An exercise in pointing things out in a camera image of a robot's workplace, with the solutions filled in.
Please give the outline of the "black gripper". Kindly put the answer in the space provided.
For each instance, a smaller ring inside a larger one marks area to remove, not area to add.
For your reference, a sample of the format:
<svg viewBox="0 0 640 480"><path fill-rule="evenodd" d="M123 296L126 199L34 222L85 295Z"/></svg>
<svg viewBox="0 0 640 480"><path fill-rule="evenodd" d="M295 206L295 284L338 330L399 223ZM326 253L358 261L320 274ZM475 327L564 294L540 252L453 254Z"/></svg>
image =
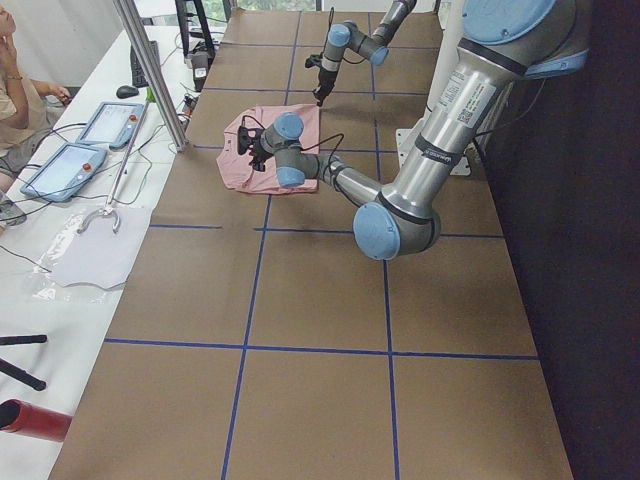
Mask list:
<svg viewBox="0 0 640 480"><path fill-rule="evenodd" d="M265 164L272 157L272 149L269 146L263 145L262 138L258 138L253 141L252 160L249 163L253 170L265 172Z"/></svg>
<svg viewBox="0 0 640 480"><path fill-rule="evenodd" d="M318 74L319 85L313 90L313 96L316 99L316 105L322 106L325 99L333 90L336 81L336 72L321 69Z"/></svg>

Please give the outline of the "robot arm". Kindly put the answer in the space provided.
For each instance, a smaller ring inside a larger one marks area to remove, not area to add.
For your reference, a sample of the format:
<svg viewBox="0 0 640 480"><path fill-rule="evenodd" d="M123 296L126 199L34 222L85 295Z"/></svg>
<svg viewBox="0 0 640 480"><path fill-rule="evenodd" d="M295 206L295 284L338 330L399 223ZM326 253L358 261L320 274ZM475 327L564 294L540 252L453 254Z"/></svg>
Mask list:
<svg viewBox="0 0 640 480"><path fill-rule="evenodd" d="M310 55L305 60L306 68L319 69L318 86L313 90L319 107L323 105L335 86L345 52L353 51L373 66L382 65L389 53L389 43L415 6L416 1L393 1L371 35L364 33L352 20L334 23L333 13L330 14L322 51L319 54Z"/></svg>
<svg viewBox="0 0 640 480"><path fill-rule="evenodd" d="M281 186L321 180L357 206L353 232L375 260L430 248L441 231L432 203L506 86L573 73L586 62L589 1L466 1L459 19L458 62L437 103L415 125L395 179L385 185L334 154L307 154L304 126L284 113L268 127L240 126L237 150L257 171L273 159Z"/></svg>

